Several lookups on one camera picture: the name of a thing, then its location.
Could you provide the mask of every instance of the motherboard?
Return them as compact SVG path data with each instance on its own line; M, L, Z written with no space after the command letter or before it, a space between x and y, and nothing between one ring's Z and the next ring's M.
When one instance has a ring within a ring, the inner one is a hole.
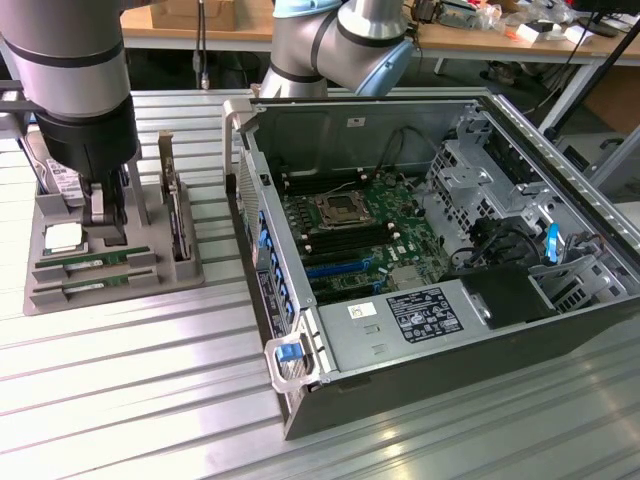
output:
M444 239L414 191L396 171L284 176L282 204L318 304L418 288L447 272Z

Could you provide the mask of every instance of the slotted metal table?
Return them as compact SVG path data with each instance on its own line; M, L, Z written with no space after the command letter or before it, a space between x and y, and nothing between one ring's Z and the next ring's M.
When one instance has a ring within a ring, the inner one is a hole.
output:
M640 476L638 321L555 361L284 442L222 185L232 95L249 92L134 96L143 181L159 172L158 131L175 132L206 274L196 290L23 317L35 180L0 143L0 478Z

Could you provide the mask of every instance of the warning label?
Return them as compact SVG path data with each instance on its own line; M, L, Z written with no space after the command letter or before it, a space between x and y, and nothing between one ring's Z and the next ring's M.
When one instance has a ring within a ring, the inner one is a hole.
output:
M47 158L47 165L62 198L67 201L82 198L82 187L76 172L64 165L60 165L52 158Z
M464 330L439 288L387 298L387 303L409 343Z

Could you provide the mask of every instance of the cpu socket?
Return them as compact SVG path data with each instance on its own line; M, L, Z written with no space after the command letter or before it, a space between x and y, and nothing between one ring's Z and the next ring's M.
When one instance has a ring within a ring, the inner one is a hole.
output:
M336 229L374 222L359 192L326 193L318 195L315 201L322 215L320 228Z

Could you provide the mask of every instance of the desk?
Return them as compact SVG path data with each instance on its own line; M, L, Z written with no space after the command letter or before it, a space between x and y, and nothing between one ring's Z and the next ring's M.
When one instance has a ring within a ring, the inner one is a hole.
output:
M638 471L639 321L567 356L283 441L224 195L221 105L238 95L250 92L133 94L144 182L157 182L158 131L175 131L207 279L185 292L23 317L35 180L15 142L0 142L0 431L11 432L0 435L0 472L16 473L3 478L602 479Z
M238 2L238 28L234 32L208 32L211 50L267 52L271 49L273 8L270 0ZM195 32L154 29L149 7L130 10L122 16L125 45L129 48L166 48L192 50ZM596 70L622 39L595 37L578 49L571 60L580 69L540 125L544 131L566 112ZM436 73L447 59L498 60L503 62L565 63L575 45L568 41L549 41L530 45L509 39L497 32L467 31L442 25L420 27L420 47L425 58L436 58ZM625 52L619 65L640 66L640 39Z

